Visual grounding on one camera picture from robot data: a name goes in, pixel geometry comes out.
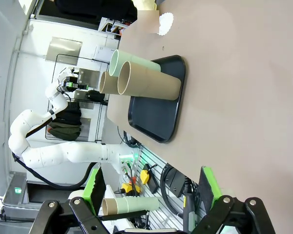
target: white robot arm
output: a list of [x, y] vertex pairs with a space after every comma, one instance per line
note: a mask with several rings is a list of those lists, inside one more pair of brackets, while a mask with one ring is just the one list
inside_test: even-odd
[[62, 73], [55, 82], [45, 91], [46, 97], [53, 108], [44, 115], [39, 115], [32, 110], [23, 111], [12, 123], [9, 138], [11, 151], [22, 157], [26, 166], [30, 168], [48, 167], [58, 165], [65, 161], [78, 162], [108, 162], [121, 173], [120, 158], [133, 158], [136, 149], [126, 145], [102, 145], [93, 142], [66, 142], [41, 148], [31, 148], [26, 140], [26, 134], [36, 125], [44, 124], [50, 118], [55, 119], [56, 114], [67, 107], [67, 100], [59, 92], [59, 84], [65, 79]]

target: tray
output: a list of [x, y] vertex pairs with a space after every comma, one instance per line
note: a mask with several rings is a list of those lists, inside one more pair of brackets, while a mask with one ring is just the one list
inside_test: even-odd
[[181, 81], [179, 97], [163, 100], [149, 97], [131, 97], [128, 122], [131, 127], [159, 143], [168, 142], [174, 134], [186, 76], [186, 65], [179, 55], [153, 60], [161, 66], [161, 72]]

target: brown tabletop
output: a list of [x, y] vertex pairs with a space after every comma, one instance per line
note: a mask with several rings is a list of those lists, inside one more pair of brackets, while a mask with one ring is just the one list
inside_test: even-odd
[[293, 0], [166, 0], [164, 12], [166, 36], [133, 24], [120, 49], [185, 59], [175, 137], [160, 144], [130, 127], [130, 97], [111, 95], [108, 118], [195, 181], [210, 166], [238, 199], [261, 198], [277, 233], [293, 233]]

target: tray rim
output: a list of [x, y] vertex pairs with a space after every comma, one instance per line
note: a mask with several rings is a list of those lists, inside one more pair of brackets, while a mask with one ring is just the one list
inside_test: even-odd
[[172, 136], [174, 135], [175, 133], [175, 130], [176, 130], [176, 125], [177, 125], [177, 120], [178, 120], [178, 114], [179, 114], [179, 109], [180, 109], [180, 103], [181, 103], [181, 98], [182, 98], [182, 93], [183, 93], [183, 89], [184, 89], [184, 84], [185, 84], [185, 79], [186, 79], [186, 63], [184, 61], [184, 59], [180, 56], [180, 55], [172, 55], [172, 56], [168, 56], [168, 57], [164, 57], [164, 58], [158, 58], [158, 59], [155, 59], [155, 60], [152, 60], [152, 62], [156, 62], [158, 60], [162, 60], [162, 59], [168, 59], [168, 58], [178, 58], [180, 59], [180, 61], [182, 62], [183, 66], [184, 66], [184, 74], [183, 74], [183, 81], [181, 82], [181, 86], [180, 86], [180, 92], [179, 92], [179, 96], [178, 96], [178, 101], [177, 101], [177, 106], [176, 106], [176, 112], [175, 112], [175, 123], [174, 123], [174, 126], [173, 126], [173, 129], [172, 129], [172, 133], [171, 135], [168, 137], [168, 138], [162, 138], [162, 137], [154, 137], [154, 136], [157, 136], [156, 134], [140, 127], [139, 125], [136, 125], [136, 124], [133, 124], [132, 122], [132, 105], [134, 103], [134, 100], [136, 97], [134, 96], [131, 96], [130, 97], [130, 102], [129, 102], [129, 109], [128, 109], [128, 123], [131, 127], [133, 127], [134, 129], [137, 129], [139, 132], [145, 134], [146, 136], [148, 136], [149, 138], [159, 142], [159, 143], [167, 143], [170, 141], [170, 139], [172, 138]]

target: yellow object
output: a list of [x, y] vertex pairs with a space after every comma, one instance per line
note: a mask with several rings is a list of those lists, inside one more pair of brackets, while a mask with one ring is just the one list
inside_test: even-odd
[[132, 0], [138, 11], [156, 10], [155, 0]]
[[140, 179], [141, 179], [141, 182], [143, 184], [146, 184], [148, 182], [148, 180], [150, 179], [150, 174], [148, 173], [147, 170], [142, 170], [141, 173], [140, 173]]
[[[140, 191], [141, 191], [140, 187], [136, 184], [135, 184], [135, 187], [136, 187], [137, 192], [140, 193]], [[122, 185], [122, 189], [125, 189], [126, 193], [129, 193], [132, 190], [132, 186], [129, 183], [126, 183], [126, 184], [124, 183]]]

